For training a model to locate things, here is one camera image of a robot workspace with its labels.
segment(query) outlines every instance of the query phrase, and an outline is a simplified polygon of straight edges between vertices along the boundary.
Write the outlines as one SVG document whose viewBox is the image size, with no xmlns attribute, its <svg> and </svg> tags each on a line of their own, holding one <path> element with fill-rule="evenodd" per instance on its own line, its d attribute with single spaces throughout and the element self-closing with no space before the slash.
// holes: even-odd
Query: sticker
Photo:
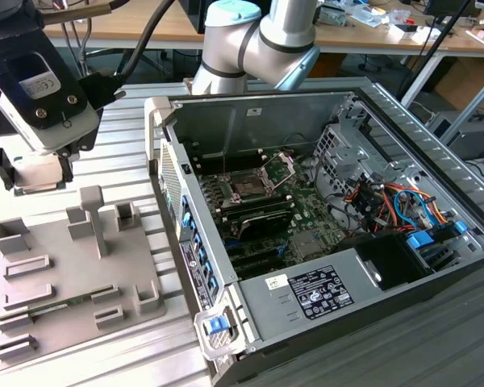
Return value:
<svg viewBox="0 0 484 387">
<path fill-rule="evenodd" d="M 180 248 L 185 263 L 187 264 L 186 268 L 191 279 L 192 286 L 194 287 L 195 297 L 198 300 L 199 307 L 201 310 L 208 310 L 213 304 L 201 274 L 201 267 L 197 264 L 197 258 L 195 256 L 194 249 L 192 248 L 192 243 L 180 243 Z"/>
<path fill-rule="evenodd" d="M 40 99 L 55 93 L 61 88 L 61 82 L 50 71 L 25 79 L 19 84 L 32 99 Z"/>
<path fill-rule="evenodd" d="M 354 303 L 333 266 L 290 278 L 289 285 L 303 313 L 310 320 Z"/>
<path fill-rule="evenodd" d="M 282 286 L 287 286 L 287 275 L 280 274 L 279 276 L 265 278 L 265 283 L 267 284 L 269 290 L 274 290 L 277 288 L 281 288 Z"/>
<path fill-rule="evenodd" d="M 248 113 L 246 114 L 248 117 L 255 117 L 261 114 L 261 107 L 253 107 L 252 109 L 248 109 Z"/>
</svg>

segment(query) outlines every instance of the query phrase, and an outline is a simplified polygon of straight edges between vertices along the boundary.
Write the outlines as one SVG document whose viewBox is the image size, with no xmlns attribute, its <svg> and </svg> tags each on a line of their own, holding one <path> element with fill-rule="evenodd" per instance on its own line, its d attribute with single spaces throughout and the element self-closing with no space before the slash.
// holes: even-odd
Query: table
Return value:
<svg viewBox="0 0 484 387">
<path fill-rule="evenodd" d="M 107 207 L 133 201 L 151 246 L 167 312 L 160 318 L 78 344 L 0 372 L 0 385 L 190 385 L 211 387 L 206 361 L 186 305 L 144 155 L 144 101 L 158 85 L 126 86 L 109 105 L 93 151 L 73 163 L 63 190 L 13 197 L 0 184 L 0 218 L 25 217 L 27 225 L 65 218 L 77 188 L 100 185 Z M 176 85 L 174 94 L 185 93 Z"/>
<path fill-rule="evenodd" d="M 94 18 L 94 30 L 88 47 L 96 48 L 134 48 L 151 13 L 161 0 L 131 0 L 126 6 L 116 10 L 112 15 Z M 406 6 L 399 0 L 392 0 L 382 8 L 386 10 L 407 9 L 418 24 L 425 24 L 427 16 L 420 14 L 412 6 Z M 84 34 L 86 26 L 78 25 L 77 29 Z M 418 92 L 423 88 L 438 64 L 445 56 L 479 56 L 484 57 L 484 45 L 480 44 L 465 31 L 467 28 L 456 27 L 456 34 L 448 37 L 440 50 L 428 62 L 425 69 L 415 80 L 402 100 L 409 106 Z M 321 52 L 380 54 L 380 55 L 419 55 L 421 44 L 412 40 L 394 41 L 388 36 L 387 26 L 368 27 L 354 19 L 348 19 L 347 27 L 334 27 L 324 24 L 316 26 L 315 42 Z M 47 26 L 46 34 L 59 47 L 65 45 L 59 26 Z M 178 1 L 167 11 L 157 26 L 148 48 L 161 49 L 201 49 L 203 35 L 195 32 L 191 22 Z"/>
<path fill-rule="evenodd" d="M 332 86 L 333 82 L 371 85 L 363 78 L 337 78 Z M 77 200 L 72 198 L 78 186 L 101 185 L 108 205 L 135 201 L 167 314 L 18 366 L 0 375 L 0 385 L 211 387 L 177 278 L 174 259 L 179 257 L 169 251 L 145 164 L 144 100 L 169 94 L 169 87 L 171 94 L 186 93 L 181 84 L 124 87 L 127 96 L 106 108 L 96 148 L 83 152 L 74 163 L 75 180 L 66 190 L 12 198 L 0 189 L 0 218 L 27 216 L 28 224 L 65 216 L 63 209 Z M 484 268 L 432 300 L 264 372 L 241 387 L 325 386 L 327 381 L 355 387 L 484 385 Z"/>
</svg>

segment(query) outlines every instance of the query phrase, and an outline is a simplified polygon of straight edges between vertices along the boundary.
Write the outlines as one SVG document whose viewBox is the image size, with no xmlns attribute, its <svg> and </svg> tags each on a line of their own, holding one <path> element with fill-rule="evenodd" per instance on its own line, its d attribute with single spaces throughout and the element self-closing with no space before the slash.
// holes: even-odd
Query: wooden desk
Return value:
<svg viewBox="0 0 484 387">
<path fill-rule="evenodd" d="M 146 22 L 160 0 L 131 0 L 126 6 L 112 15 L 94 18 L 90 48 L 134 48 Z M 392 0 L 382 6 L 386 10 L 408 9 L 418 24 L 425 24 L 427 16 L 420 14 L 412 6 L 405 6 L 398 0 Z M 85 25 L 77 24 L 77 29 L 84 35 Z M 319 24 L 316 43 L 321 52 L 342 52 L 382 55 L 419 55 L 421 44 L 413 40 L 395 41 L 388 35 L 388 26 L 375 28 L 366 26 L 355 19 L 348 18 L 347 27 L 333 27 Z M 456 27 L 456 34 L 446 38 L 438 53 L 430 60 L 416 83 L 402 100 L 408 106 L 421 90 L 427 79 L 445 56 L 481 56 L 484 57 L 484 45 L 465 33 L 466 28 Z M 59 47 L 65 45 L 60 26 L 48 26 L 46 34 Z M 157 26 L 148 48 L 201 49 L 203 35 L 195 32 L 185 11 L 176 1 L 167 11 Z"/>
</svg>

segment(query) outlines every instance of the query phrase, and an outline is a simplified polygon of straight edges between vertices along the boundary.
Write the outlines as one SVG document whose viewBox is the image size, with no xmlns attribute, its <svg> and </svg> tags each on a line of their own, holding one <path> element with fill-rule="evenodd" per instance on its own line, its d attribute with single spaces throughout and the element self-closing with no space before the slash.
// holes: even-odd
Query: circuit board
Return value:
<svg viewBox="0 0 484 387">
<path fill-rule="evenodd" d="M 227 254 L 242 278 L 255 277 L 326 256 L 344 238 L 344 232 L 311 183 L 307 169 L 291 158 L 288 160 L 294 168 L 292 176 L 279 158 L 274 157 L 272 162 L 265 165 L 265 177 L 269 185 L 276 186 L 274 190 L 258 184 L 257 177 L 262 175 L 260 169 L 199 177 L 199 184 Z M 244 192 L 237 188 L 240 186 L 244 187 Z M 240 204 L 237 199 L 244 202 L 244 196 L 250 200 L 289 198 L 286 211 L 292 214 L 286 229 L 253 240 L 237 238 L 233 228 L 223 227 L 226 219 L 219 215 L 222 214 L 220 208 L 233 208 Z"/>
</svg>

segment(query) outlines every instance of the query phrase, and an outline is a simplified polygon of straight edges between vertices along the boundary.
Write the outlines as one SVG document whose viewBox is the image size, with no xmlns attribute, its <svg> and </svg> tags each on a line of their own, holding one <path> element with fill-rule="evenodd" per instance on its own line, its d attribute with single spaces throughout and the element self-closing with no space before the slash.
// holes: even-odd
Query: barcode sticker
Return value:
<svg viewBox="0 0 484 387">
<path fill-rule="evenodd" d="M 289 282 L 287 282 L 287 275 L 281 274 L 279 276 L 265 278 L 265 283 L 269 290 L 281 288 L 282 286 L 287 286 Z"/>
</svg>

